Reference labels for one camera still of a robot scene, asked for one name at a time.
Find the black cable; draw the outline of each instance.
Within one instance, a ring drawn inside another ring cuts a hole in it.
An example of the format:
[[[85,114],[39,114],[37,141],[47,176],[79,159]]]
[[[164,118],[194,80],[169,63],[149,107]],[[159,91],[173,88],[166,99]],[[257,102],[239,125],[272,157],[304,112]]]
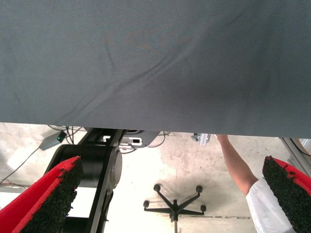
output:
[[[68,126],[66,126],[66,130],[67,130],[67,134],[68,134],[70,141],[73,143],[73,140],[72,140],[71,135],[69,133],[69,127]]]
[[[73,126],[71,127],[71,133],[72,133],[72,143],[74,144],[74,139],[73,139],[73,135],[74,135],[74,133],[73,133]]]
[[[0,185],[2,184],[3,181],[5,181],[7,178],[9,178],[14,172],[16,172],[21,166],[24,165],[24,163],[30,158],[30,156],[32,156],[37,150],[39,149],[39,147],[37,149],[35,149],[28,157],[27,159],[25,159],[24,162],[21,163],[21,165],[19,165],[14,171],[12,171],[8,176],[6,176],[5,178],[3,178],[1,181],[0,181]]]
[[[160,144],[158,144],[158,145],[156,145],[156,146],[148,146],[149,148],[156,148],[156,147],[159,147],[159,146],[161,146],[163,143],[164,143],[164,141],[165,141],[165,133],[164,133],[164,131],[163,131],[163,134],[162,135],[160,135],[160,136],[163,136],[163,141],[160,143]]]
[[[297,150],[299,150],[300,153],[303,153],[304,155],[307,155],[307,156],[311,156],[311,154],[307,154],[305,152],[303,152],[297,145],[296,143],[290,138],[290,140],[292,141],[292,143],[295,145],[295,147],[297,148]]]
[[[131,144],[131,147],[133,148],[133,150],[131,150],[130,152],[121,152],[121,154],[129,154],[129,153],[133,153],[134,151],[136,151],[137,149]]]
[[[68,141],[68,136],[66,136],[65,138],[66,138],[67,143],[70,144],[70,142]]]

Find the wire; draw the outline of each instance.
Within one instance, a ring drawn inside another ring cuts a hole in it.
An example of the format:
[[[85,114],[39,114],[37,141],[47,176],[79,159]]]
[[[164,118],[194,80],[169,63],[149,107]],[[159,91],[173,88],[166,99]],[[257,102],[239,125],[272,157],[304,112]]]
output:
[[[130,152],[121,152],[121,154],[129,154],[129,153],[133,153],[134,151],[136,151],[137,149],[131,144],[131,147],[133,148],[133,150],[131,150]]]
[[[2,183],[2,184],[11,184],[11,185],[16,185],[16,186],[22,187],[22,188],[24,188],[24,189],[27,189],[26,187],[24,187],[24,186],[22,186],[22,185],[20,185],[20,184],[18,184],[18,183],[11,182],[8,178],[7,178],[7,181],[8,181],[9,183]]]
[[[74,133],[73,133],[73,126],[71,127],[71,133],[72,133],[72,143],[74,144],[74,140],[73,140],[73,135],[74,135]]]
[[[303,152],[297,145],[296,143],[290,138],[290,140],[292,141],[292,143],[295,145],[295,147],[299,150],[300,153],[304,154],[304,155],[307,155],[307,156],[311,156],[311,154],[307,154],[305,152]]]
[[[52,125],[47,125],[47,126],[49,126],[51,129],[54,129],[54,130],[57,130],[57,131],[63,131],[63,129],[56,129]]]
[[[50,127],[51,129],[57,130],[57,131],[63,131],[66,129],[66,126],[53,126],[53,125],[47,125],[48,127]],[[83,131],[83,132],[87,132],[87,130],[81,130],[83,127],[79,127],[78,129],[73,128],[73,130],[78,130],[78,131]]]
[[[170,135],[171,132],[165,133],[165,131],[163,131],[163,133],[164,134],[159,134],[158,136],[163,136],[163,135],[167,136],[167,135]]]
[[[161,146],[164,142],[165,142],[165,132],[163,131],[163,134],[162,135],[160,135],[160,136],[163,136],[163,141],[160,143],[160,144],[158,144],[158,145],[156,145],[156,146],[148,146],[149,148],[156,148],[156,147],[159,147],[159,146]]]
[[[68,134],[70,141],[73,143],[73,140],[72,140],[71,135],[69,133],[69,127],[68,126],[66,126],[66,130],[67,130],[67,134]]]
[[[9,178],[13,173],[15,173],[21,166],[24,165],[24,163],[30,158],[30,156],[32,156],[37,150],[39,149],[39,147],[37,149],[35,149],[28,157],[27,159],[25,159],[24,162],[21,163],[21,165],[19,165],[14,171],[12,171],[8,176],[6,176],[5,178],[3,178],[1,181],[0,181],[0,185],[2,184],[3,181],[5,181],[7,178]]]

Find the black metal frame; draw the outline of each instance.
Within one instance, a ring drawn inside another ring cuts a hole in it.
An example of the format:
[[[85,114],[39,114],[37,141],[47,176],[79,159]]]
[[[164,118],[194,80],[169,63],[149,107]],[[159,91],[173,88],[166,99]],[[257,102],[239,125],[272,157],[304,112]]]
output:
[[[113,195],[113,192],[108,192],[108,177],[113,166],[113,158],[111,154],[118,150],[118,145],[121,142],[125,132],[125,130],[91,128],[78,143],[79,146],[102,146],[106,148],[106,152],[103,154],[103,166],[89,217],[66,217],[64,227],[61,231],[62,233],[104,232],[108,207]],[[104,136],[110,136],[110,138],[104,142]],[[47,168],[47,171],[59,163],[60,157],[61,153],[58,153],[57,150]]]

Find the concrete floor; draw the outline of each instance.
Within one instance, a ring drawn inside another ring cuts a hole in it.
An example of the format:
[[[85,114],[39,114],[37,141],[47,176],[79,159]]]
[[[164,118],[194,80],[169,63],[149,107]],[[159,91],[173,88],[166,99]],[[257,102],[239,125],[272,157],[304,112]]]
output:
[[[0,178],[13,171],[45,136],[54,132],[45,125],[0,123]],[[75,134],[76,142],[83,135],[84,132]],[[190,133],[171,133],[158,148],[143,148],[123,155],[121,181],[114,190],[105,232],[172,233],[173,224],[168,215],[143,210],[144,200],[150,201],[150,207],[165,207],[153,190],[155,183],[161,184],[161,192],[169,200],[177,199],[178,203],[194,196],[197,185],[203,187],[201,197],[187,209],[199,211],[204,204],[206,214],[181,216],[180,233],[256,232],[245,197],[226,170],[216,137],[212,136],[210,143],[200,148],[190,136]],[[153,145],[162,138],[157,137]],[[286,161],[289,155],[278,138],[230,136],[229,139],[258,178],[262,177],[265,156]],[[35,182],[43,175],[56,149],[37,151],[10,181]]]

